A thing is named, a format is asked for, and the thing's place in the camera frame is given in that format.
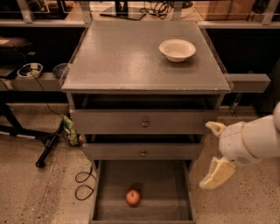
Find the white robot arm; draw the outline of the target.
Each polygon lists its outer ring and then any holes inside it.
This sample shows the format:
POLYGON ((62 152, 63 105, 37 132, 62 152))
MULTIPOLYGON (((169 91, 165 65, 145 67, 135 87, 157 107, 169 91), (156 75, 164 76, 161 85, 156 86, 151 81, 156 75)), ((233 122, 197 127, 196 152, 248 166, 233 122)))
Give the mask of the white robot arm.
POLYGON ((222 158, 213 157, 208 174, 199 183, 202 189, 213 190, 221 186, 232 177, 237 166, 280 156, 280 103, 272 115, 252 122, 229 126, 207 122, 206 127, 219 138, 218 149, 222 158))

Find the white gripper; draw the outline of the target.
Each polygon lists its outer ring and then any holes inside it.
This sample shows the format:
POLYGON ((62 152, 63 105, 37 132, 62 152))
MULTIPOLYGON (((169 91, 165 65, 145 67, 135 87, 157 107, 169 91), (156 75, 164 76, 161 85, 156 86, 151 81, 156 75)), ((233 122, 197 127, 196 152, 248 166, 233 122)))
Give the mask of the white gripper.
POLYGON ((259 163, 260 158, 249 151, 242 130, 245 122, 229 126, 221 122, 207 122, 205 126, 219 139, 219 151, 222 158, 213 157, 208 174, 199 182, 202 189, 213 190, 224 184, 236 170, 236 166, 259 163))

